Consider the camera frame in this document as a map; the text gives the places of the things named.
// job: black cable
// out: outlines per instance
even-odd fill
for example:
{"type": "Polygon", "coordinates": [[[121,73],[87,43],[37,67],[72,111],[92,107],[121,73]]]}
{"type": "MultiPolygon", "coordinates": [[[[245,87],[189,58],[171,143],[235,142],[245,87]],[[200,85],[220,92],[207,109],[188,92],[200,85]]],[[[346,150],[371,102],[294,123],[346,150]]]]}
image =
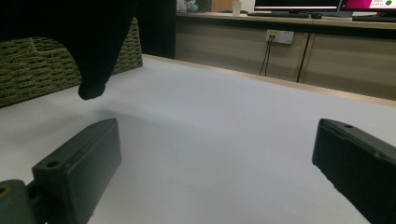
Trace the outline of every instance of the black cable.
{"type": "Polygon", "coordinates": [[[262,69],[264,68],[265,60],[267,59],[267,55],[268,55],[268,49],[270,48],[270,42],[272,42],[272,39],[273,39],[273,36],[270,35],[270,37],[268,37],[267,50],[265,51],[264,61],[262,61],[262,69]]]}
{"type": "Polygon", "coordinates": [[[265,70],[264,70],[264,76],[267,76],[267,68],[268,68],[268,62],[270,61],[270,55],[271,55],[271,46],[273,43],[273,40],[275,39],[274,36],[272,36],[272,38],[270,39],[270,43],[269,43],[269,48],[268,48],[268,57],[267,57],[267,64],[265,65],[265,70]]]}

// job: white table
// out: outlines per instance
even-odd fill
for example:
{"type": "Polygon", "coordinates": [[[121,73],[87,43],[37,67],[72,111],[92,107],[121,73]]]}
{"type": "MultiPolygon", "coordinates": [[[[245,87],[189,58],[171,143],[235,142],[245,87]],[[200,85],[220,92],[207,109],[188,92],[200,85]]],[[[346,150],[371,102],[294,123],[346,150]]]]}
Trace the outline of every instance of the white table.
{"type": "Polygon", "coordinates": [[[367,223],[311,157],[318,120],[396,145],[396,103],[144,57],[88,102],[72,88],[0,109],[0,179],[117,118],[122,166],[91,224],[367,223]]]}

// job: computer monitor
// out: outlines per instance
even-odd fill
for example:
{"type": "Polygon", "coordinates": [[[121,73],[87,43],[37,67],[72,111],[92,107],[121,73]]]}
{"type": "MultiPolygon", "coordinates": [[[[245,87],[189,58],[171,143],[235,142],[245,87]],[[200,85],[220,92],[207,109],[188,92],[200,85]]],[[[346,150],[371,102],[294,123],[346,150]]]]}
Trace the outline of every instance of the computer monitor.
{"type": "Polygon", "coordinates": [[[337,11],[340,0],[256,0],[255,11],[337,11]]]}
{"type": "Polygon", "coordinates": [[[341,10],[396,14],[395,0],[343,0],[341,10]]]}

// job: wall socket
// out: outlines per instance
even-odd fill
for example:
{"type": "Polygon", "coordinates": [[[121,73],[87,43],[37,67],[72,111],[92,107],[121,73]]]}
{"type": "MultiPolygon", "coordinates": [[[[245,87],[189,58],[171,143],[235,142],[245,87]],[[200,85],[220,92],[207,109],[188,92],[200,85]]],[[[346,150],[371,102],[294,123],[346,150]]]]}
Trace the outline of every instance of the wall socket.
{"type": "Polygon", "coordinates": [[[293,41],[294,32],[292,31],[278,31],[278,30],[267,30],[267,37],[265,41],[269,41],[270,36],[273,36],[273,43],[291,44],[293,41]]]}

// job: black fabric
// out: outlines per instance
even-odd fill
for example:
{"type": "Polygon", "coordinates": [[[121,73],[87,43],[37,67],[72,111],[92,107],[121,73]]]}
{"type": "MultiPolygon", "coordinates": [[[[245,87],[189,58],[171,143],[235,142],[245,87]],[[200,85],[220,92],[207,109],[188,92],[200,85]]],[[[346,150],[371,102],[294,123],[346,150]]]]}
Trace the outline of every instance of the black fabric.
{"type": "Polygon", "coordinates": [[[82,75],[84,100],[105,91],[139,0],[0,0],[0,41],[44,36],[61,42],[82,75]]]}

